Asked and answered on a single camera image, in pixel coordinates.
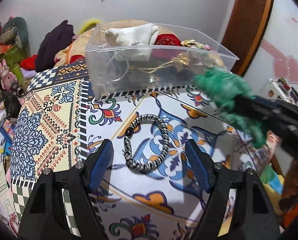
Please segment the white satin drawstring pouch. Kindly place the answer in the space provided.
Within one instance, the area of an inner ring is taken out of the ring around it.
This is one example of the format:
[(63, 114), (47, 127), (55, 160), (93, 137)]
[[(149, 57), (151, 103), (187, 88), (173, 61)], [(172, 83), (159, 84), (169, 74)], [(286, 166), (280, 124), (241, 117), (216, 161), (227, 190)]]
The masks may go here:
[[(101, 30), (105, 33), (105, 39), (112, 47), (124, 46), (152, 46), (155, 44), (159, 28), (147, 23), (128, 28), (109, 28)], [(151, 55), (151, 49), (123, 49), (115, 52), (117, 61), (148, 61)]]

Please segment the red drawstring pouch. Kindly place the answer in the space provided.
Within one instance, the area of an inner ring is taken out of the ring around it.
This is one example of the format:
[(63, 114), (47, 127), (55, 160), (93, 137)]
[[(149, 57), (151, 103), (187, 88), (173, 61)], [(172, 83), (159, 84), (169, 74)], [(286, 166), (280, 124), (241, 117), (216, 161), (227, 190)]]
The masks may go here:
[[(180, 40), (174, 34), (160, 34), (158, 35), (155, 46), (182, 46)], [(175, 49), (154, 49), (153, 56), (159, 58), (176, 57), (182, 50)]]

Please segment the white sticker covered suitcase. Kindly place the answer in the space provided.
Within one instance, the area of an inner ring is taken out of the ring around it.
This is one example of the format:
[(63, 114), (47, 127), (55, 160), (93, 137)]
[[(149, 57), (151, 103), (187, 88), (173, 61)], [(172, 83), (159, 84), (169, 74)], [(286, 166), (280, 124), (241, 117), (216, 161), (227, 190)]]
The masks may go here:
[(268, 100), (283, 100), (297, 105), (295, 99), (291, 97), (289, 91), (286, 90), (282, 83), (271, 78), (260, 88), (258, 96)]

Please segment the white wardrobe with hearts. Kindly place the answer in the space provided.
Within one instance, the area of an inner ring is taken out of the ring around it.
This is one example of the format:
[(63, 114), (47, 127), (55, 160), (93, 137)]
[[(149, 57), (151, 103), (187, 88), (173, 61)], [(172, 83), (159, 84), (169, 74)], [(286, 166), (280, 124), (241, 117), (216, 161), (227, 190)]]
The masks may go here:
[(269, 78), (280, 77), (298, 92), (298, 6), (293, 0), (274, 0), (261, 44), (244, 74), (255, 92)]

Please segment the orange garment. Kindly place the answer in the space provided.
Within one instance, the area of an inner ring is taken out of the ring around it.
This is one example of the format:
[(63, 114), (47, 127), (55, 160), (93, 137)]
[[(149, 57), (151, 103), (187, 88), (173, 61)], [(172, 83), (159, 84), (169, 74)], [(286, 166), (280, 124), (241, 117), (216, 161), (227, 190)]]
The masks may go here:
[(281, 221), (282, 228), (286, 229), (298, 215), (298, 202), (295, 203), (283, 216)]

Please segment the black plastic bag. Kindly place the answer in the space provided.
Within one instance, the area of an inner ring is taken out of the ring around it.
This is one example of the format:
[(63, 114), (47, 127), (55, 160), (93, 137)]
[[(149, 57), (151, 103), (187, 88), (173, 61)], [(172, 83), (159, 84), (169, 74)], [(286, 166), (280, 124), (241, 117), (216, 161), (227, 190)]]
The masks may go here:
[(12, 93), (3, 91), (2, 99), (6, 109), (7, 118), (17, 118), (20, 113), (21, 103), (18, 98)]

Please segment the clear plastic storage bin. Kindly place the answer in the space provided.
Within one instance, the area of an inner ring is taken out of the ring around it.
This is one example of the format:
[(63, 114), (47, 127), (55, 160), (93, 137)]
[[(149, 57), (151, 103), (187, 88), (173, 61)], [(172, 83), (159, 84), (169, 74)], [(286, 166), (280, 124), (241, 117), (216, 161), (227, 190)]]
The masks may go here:
[[(145, 89), (188, 86), (194, 76), (210, 67), (231, 70), (239, 59), (229, 49), (199, 30), (177, 25), (153, 23), (160, 34), (174, 34), (180, 46), (124, 46), (112, 47), (101, 30), (113, 24), (95, 27), (85, 47), (90, 81), (94, 96), (139, 92)], [(117, 61), (115, 52), (123, 49), (151, 49), (148, 61)], [(154, 49), (182, 50), (176, 57), (153, 56)]]

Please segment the red plush item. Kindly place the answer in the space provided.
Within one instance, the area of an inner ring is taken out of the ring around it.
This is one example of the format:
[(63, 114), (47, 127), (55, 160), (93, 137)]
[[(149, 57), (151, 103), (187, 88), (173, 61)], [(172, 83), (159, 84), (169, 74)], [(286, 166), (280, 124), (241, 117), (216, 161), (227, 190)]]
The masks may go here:
[(20, 62), (20, 67), (26, 71), (32, 71), (35, 70), (35, 60), (37, 58), (37, 54), (33, 55), (32, 57), (28, 57), (26, 59), (23, 59)]

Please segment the pink rabbit toy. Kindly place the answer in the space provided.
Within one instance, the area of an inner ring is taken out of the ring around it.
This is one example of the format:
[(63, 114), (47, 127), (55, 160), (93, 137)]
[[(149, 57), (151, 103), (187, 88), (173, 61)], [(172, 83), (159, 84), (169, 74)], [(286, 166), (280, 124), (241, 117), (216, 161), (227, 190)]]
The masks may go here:
[(11, 91), (12, 85), (18, 83), (16, 75), (10, 71), (5, 59), (0, 62), (0, 78), (1, 87), (6, 91)]

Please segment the beige yellow quilt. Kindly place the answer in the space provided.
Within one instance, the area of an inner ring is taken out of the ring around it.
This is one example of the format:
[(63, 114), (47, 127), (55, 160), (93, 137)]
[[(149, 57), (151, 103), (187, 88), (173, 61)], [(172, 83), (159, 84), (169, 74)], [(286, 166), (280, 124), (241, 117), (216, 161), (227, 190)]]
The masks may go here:
[[(134, 27), (146, 23), (147, 22), (143, 20), (120, 20), (108, 22), (105, 24), (105, 26), (107, 26), (108, 24), (113, 24), (114, 28), (124, 28)], [(89, 42), (95, 27), (88, 31), (85, 31), (78, 36), (74, 36), (75, 40), (72, 41), (69, 46), (57, 52), (56, 56), (54, 57), (54, 67), (60, 67), (83, 59), (85, 57), (85, 47)]]

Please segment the dark purple clothing pile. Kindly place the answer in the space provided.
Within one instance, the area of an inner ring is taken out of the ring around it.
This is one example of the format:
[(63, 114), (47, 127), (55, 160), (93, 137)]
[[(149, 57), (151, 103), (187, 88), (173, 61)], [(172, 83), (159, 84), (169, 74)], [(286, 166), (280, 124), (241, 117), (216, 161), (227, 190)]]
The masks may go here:
[(73, 25), (68, 24), (68, 20), (64, 20), (52, 31), (47, 33), (39, 47), (37, 57), (34, 62), (35, 71), (39, 73), (53, 68), (55, 65), (54, 57), (57, 52), (69, 46), (72, 42), (73, 36)]

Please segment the brown wooden door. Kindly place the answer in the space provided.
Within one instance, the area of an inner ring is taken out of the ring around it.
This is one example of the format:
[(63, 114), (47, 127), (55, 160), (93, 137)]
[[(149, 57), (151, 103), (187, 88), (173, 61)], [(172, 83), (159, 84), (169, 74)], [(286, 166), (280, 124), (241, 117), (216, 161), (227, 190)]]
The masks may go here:
[(222, 45), (239, 60), (231, 68), (243, 76), (265, 33), (274, 0), (235, 0)]

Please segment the green cardboard box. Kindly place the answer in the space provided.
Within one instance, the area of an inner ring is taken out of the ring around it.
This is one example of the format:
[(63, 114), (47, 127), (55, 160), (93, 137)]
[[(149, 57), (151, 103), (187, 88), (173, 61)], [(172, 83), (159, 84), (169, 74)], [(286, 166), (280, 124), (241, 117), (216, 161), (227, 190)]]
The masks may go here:
[(20, 69), (20, 62), (28, 58), (28, 53), (26, 49), (19, 49), (17, 45), (12, 46), (4, 54), (0, 55), (0, 62), (5, 59), (7, 66), (10, 68), (10, 71), (16, 75), (18, 81), (22, 81), (24, 76)]

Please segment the yellow round cushion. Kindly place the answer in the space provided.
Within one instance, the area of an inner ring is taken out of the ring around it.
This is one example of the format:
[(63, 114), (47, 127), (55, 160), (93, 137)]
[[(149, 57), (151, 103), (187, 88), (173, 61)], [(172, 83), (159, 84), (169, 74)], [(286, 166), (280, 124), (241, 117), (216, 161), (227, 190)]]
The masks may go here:
[(94, 28), (97, 24), (101, 23), (101, 20), (97, 18), (91, 18), (89, 20), (86, 20), (80, 27), (78, 34), (82, 34), (85, 31), (88, 31), (92, 28)]

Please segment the grey green plush toy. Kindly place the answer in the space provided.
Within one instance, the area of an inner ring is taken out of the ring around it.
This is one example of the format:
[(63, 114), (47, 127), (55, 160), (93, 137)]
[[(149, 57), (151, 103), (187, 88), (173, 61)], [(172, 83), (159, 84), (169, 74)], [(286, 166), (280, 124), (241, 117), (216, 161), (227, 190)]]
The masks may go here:
[(10, 44), (14, 42), (20, 49), (24, 49), (28, 43), (28, 29), (24, 18), (11, 18), (1, 29), (0, 43)]

